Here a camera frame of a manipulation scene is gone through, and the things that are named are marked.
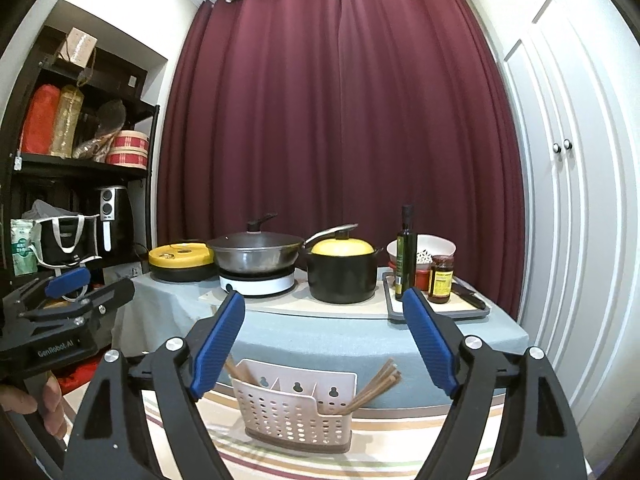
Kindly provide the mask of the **person's left hand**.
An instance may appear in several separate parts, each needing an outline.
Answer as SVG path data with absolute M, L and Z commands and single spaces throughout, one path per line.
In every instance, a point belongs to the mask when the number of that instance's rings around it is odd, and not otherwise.
M 67 430 L 62 390 L 58 380 L 51 372 L 47 372 L 46 377 L 47 381 L 35 398 L 20 388 L 1 385 L 1 406 L 5 412 L 21 415 L 34 414 L 42 408 L 41 416 L 44 428 L 48 434 L 62 440 Z

